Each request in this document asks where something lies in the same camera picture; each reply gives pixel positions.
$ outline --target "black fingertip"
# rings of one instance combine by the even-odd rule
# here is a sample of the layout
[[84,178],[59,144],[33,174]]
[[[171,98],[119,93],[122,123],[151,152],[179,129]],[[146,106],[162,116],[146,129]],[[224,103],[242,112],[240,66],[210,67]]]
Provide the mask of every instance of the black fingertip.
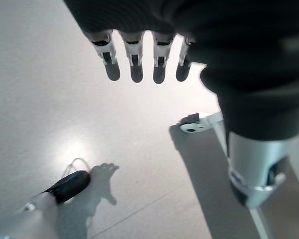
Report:
[[108,63],[107,65],[105,65],[105,69],[110,80],[117,81],[120,78],[121,73],[118,63]]
[[178,65],[176,70],[176,79],[180,82],[183,82],[186,80],[188,73],[189,73],[190,66],[189,65]]
[[139,83],[143,79],[143,67],[142,65],[131,66],[131,78],[135,83]]
[[156,84],[163,83],[165,79],[165,67],[154,67],[153,79]]

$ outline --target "floor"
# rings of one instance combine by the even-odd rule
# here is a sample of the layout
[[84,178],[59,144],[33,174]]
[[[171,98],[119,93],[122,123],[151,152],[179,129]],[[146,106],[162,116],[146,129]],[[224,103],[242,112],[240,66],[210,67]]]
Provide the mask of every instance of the floor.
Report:
[[210,239],[169,134],[190,113],[218,111],[203,65],[177,82],[177,37],[156,85],[146,33],[135,84],[116,32],[114,41],[117,82],[62,1],[0,0],[0,218],[68,171],[91,169],[87,191],[60,207],[60,239]]

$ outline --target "robot finger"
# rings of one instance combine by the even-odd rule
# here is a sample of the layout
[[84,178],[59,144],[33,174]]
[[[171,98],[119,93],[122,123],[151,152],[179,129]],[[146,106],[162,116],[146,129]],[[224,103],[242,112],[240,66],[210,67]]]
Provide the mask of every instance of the robot finger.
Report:
[[179,62],[176,70],[176,78],[178,81],[182,82],[186,80],[190,66],[191,61],[188,59],[187,56],[187,50],[191,44],[190,39],[187,37],[183,40],[183,43],[181,45],[180,54],[179,54]]
[[154,39],[154,71],[153,79],[161,84],[165,79],[165,68],[175,34],[161,34],[152,32]]
[[109,79],[117,81],[120,78],[121,73],[112,40],[112,30],[105,30],[97,33],[85,33],[85,35],[92,42],[97,54],[102,59]]
[[131,78],[134,82],[139,83],[143,79],[142,57],[144,32],[126,33],[120,31],[120,35],[122,36],[126,56],[130,63]]

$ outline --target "black rubber tip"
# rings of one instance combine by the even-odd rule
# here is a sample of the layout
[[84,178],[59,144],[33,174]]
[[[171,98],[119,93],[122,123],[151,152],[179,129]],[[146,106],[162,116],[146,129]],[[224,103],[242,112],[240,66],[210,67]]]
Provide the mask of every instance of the black rubber tip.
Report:
[[112,81],[117,81],[121,76],[118,63],[116,64],[108,63],[107,65],[105,65],[105,70],[109,79]]
[[135,83],[139,83],[143,79],[143,67],[142,65],[131,66],[131,78]]
[[162,66],[154,67],[153,79],[156,84],[163,83],[165,79],[165,67]]
[[246,207],[246,203],[247,203],[247,195],[242,193],[241,191],[239,191],[235,185],[230,182],[230,187],[231,187],[231,190],[233,191],[233,194],[235,196],[235,198],[237,199],[237,201],[243,206],[243,207]]
[[183,66],[178,65],[176,70],[176,79],[180,82],[186,80],[189,73],[190,66],[188,64],[184,64]]
[[77,171],[62,178],[53,186],[45,190],[55,197],[55,201],[64,203],[82,192],[90,183],[90,174],[86,171]]

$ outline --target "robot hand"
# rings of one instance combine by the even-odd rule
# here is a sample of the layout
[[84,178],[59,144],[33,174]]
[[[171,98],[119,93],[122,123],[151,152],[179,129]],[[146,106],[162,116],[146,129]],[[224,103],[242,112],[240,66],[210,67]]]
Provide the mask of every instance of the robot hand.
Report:
[[[109,79],[116,81],[120,78],[120,68],[112,41],[113,29],[119,30],[123,39],[131,78],[136,83],[143,78],[143,34],[145,30],[151,30],[154,42],[153,79],[157,84],[164,81],[165,67],[176,32],[169,23],[159,20],[151,13],[152,3],[149,4],[146,0],[65,2],[102,59]],[[189,44],[190,39],[186,38],[176,73],[179,81],[184,81],[189,72],[190,61],[186,56]]]
[[281,184],[277,168],[287,155],[280,149],[299,133],[299,0],[64,1],[114,81],[120,70],[113,29],[124,40],[135,82],[143,77],[145,30],[154,38],[158,84],[175,34],[185,36],[176,78],[186,79],[191,61],[207,64],[200,77],[222,110],[235,194],[257,207]]

